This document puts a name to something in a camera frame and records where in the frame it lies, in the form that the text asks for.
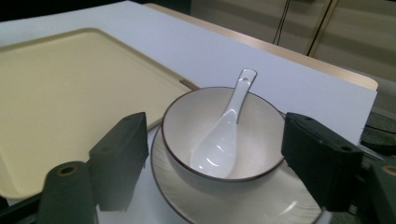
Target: table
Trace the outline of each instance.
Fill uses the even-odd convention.
[[[376,83],[370,78],[164,8],[133,2],[2,22],[0,46],[86,27],[115,36],[199,87],[231,87],[243,68],[253,68],[259,73],[253,93],[283,113],[292,111],[321,121],[354,144],[359,143],[376,96]],[[149,132],[149,143],[154,134],[155,129]],[[149,161],[130,209],[100,213],[99,218],[101,223],[184,223],[157,190]]]

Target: spoon handle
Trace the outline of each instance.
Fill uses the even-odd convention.
[[[242,103],[244,103],[248,90],[250,89],[250,86],[256,76],[257,72],[252,69],[245,68],[242,70],[233,90],[233,95],[231,96],[231,99],[228,102],[223,115],[229,113],[234,114],[236,118],[235,122],[237,123]]]

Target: ceramic soup spoon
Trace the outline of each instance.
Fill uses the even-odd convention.
[[[227,177],[233,170],[236,159],[236,126],[239,111],[256,76],[257,73],[254,70],[242,70],[221,118],[192,150],[190,159],[192,169],[218,178]]]

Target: beige tray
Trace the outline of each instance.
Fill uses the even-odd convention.
[[[190,90],[182,79],[96,29],[0,48],[0,195],[40,192],[125,116],[145,111],[152,127]]]

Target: saucer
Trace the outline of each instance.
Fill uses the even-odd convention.
[[[160,128],[152,145],[151,166],[165,200],[190,223],[305,224],[314,223],[321,215],[318,204],[285,161],[271,174],[254,180],[257,187],[247,193],[203,193],[173,169]]]

